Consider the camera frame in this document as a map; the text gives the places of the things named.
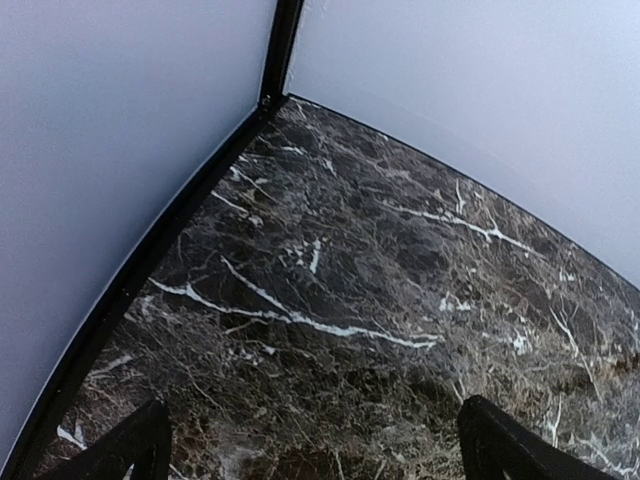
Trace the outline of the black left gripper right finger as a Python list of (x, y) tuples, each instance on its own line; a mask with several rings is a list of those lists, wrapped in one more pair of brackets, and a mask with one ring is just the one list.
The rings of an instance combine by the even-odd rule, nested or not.
[(457, 426), (467, 479), (612, 478), (545, 442), (481, 395), (464, 401)]

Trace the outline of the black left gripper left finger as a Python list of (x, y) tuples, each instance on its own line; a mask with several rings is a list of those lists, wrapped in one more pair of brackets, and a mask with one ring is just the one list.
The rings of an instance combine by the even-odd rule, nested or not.
[(172, 448), (169, 409), (150, 400), (91, 447), (42, 474), (42, 479), (166, 479)]

